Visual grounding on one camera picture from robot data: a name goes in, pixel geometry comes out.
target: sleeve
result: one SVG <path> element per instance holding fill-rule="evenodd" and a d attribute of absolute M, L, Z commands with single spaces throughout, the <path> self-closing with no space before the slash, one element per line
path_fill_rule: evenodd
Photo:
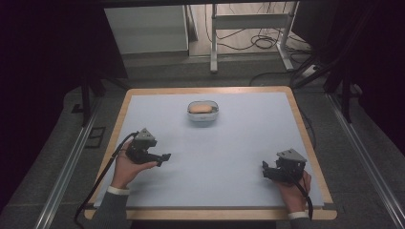
<path fill-rule="evenodd" d="M 128 190 L 119 190 L 109 187 L 101 205 L 96 210 L 93 219 L 90 221 L 91 228 L 129 228 L 130 222 L 126 219 L 126 201 Z"/>
<path fill-rule="evenodd" d="M 313 228 L 312 222 L 310 221 L 308 214 L 305 212 L 298 212 L 288 214 L 289 224 L 291 229 L 311 229 Z"/>

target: white bowl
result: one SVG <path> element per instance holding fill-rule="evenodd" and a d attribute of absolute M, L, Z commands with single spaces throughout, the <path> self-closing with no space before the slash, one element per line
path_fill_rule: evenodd
<path fill-rule="evenodd" d="M 209 105 L 212 107 L 211 113 L 203 113 L 203 114 L 192 114 L 190 113 L 190 108 L 196 105 Z M 188 104 L 187 113 L 188 118 L 192 121 L 213 121 L 217 119 L 218 113 L 220 112 L 220 108 L 218 104 L 211 100 L 205 101 L 194 101 Z"/>

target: hand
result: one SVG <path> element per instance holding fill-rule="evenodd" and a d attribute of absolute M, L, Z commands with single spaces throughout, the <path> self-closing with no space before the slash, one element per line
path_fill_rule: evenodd
<path fill-rule="evenodd" d="M 156 161 L 147 162 L 144 164 L 135 164 L 125 154 L 125 151 L 128 149 L 130 143 L 131 141 L 126 142 L 116 157 L 116 169 L 114 171 L 113 181 L 111 182 L 112 187 L 126 189 L 128 183 L 131 182 L 138 173 L 158 165 Z"/>
<path fill-rule="evenodd" d="M 309 194 L 311 176 L 304 171 L 303 178 L 299 181 L 304 189 L 307 189 Z M 285 203 L 289 213 L 304 212 L 306 210 L 307 200 L 304 198 L 300 190 L 294 184 L 273 181 L 279 188 L 283 202 Z"/>

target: bowl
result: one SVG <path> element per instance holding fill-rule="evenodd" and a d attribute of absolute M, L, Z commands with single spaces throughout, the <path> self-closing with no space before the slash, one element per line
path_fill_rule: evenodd
<path fill-rule="evenodd" d="M 187 108 L 188 118 L 192 121 L 214 121 L 219 112 L 218 104 L 211 100 L 194 101 Z"/>

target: dark background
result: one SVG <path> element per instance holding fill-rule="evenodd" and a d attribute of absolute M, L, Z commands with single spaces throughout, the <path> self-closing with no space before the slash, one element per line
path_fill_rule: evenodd
<path fill-rule="evenodd" d="M 327 38 L 333 39 L 359 8 L 340 1 Z M 361 105 L 404 153 L 401 10 L 399 2 L 379 3 L 352 51 L 351 73 L 364 92 Z M 82 76 L 99 77 L 93 69 L 127 75 L 102 8 L 2 1 L 0 21 L 3 208 L 50 135 L 64 95 L 80 86 Z"/>
<path fill-rule="evenodd" d="M 1 207 L 28 172 L 84 75 L 127 77 L 102 8 L 0 3 Z"/>

